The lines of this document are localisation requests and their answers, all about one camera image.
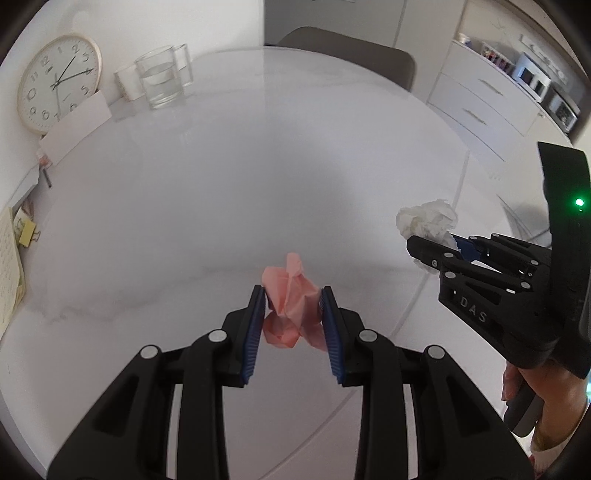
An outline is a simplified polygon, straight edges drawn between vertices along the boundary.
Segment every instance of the white crumpled tissue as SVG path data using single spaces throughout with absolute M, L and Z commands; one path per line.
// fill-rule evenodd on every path
M 413 235 L 426 238 L 453 250 L 458 250 L 457 243 L 449 230 L 457 225 L 457 213 L 445 200 L 436 200 L 410 208 L 401 208 L 396 216 L 396 227 L 400 235 L 408 240 Z M 436 269 L 415 263 L 430 273 L 439 273 Z

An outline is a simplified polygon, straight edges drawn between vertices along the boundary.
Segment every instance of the drawer handle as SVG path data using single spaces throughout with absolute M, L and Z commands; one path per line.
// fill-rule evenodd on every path
M 482 79 L 478 79 L 480 80 L 482 83 L 484 83 L 488 88 L 490 88 L 493 92 L 498 93 L 501 96 L 504 96 L 502 94 L 502 92 L 500 90 L 497 90 L 496 88 L 494 88 L 490 83 L 488 83 L 486 80 L 482 80 Z
M 486 122 L 480 118 L 477 114 L 475 114 L 474 112 L 468 110 L 467 108 L 463 108 L 462 110 L 464 110 L 468 115 L 473 116 L 476 120 L 478 120 L 482 125 L 486 125 Z

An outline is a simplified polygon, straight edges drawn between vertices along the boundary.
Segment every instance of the human hand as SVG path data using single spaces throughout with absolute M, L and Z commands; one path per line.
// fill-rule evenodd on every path
M 581 380 L 552 360 L 532 370 L 507 362 L 502 399 L 515 398 L 523 380 L 544 400 L 542 418 L 536 426 L 538 445 L 543 449 L 559 445 L 573 433 L 585 413 L 587 380 Z

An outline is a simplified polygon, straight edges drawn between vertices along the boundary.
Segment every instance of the pink crumpled tissue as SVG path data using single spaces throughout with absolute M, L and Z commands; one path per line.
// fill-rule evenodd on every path
M 311 346 L 326 352 L 320 289 L 304 276 L 300 256 L 288 254 L 287 268 L 267 267 L 262 285 L 271 309 L 262 326 L 267 342 L 277 348 L 293 348 L 302 336 Z

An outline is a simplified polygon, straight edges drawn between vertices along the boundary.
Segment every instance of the screw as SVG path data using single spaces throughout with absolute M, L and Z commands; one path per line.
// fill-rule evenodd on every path
M 209 338 L 210 342 L 219 343 L 223 342 L 226 338 L 228 338 L 228 334 L 223 330 L 214 330 L 209 334 L 207 338 Z
M 445 356 L 445 350 L 439 345 L 430 346 L 429 350 L 427 350 L 427 353 L 435 360 L 441 360 Z
M 361 330 L 359 332 L 359 339 L 362 342 L 375 342 L 378 339 L 378 334 L 375 333 L 373 330 Z
M 156 355 L 158 355 L 158 347 L 154 345 L 146 345 L 139 351 L 139 354 L 142 358 L 149 360 L 150 358 L 154 358 Z

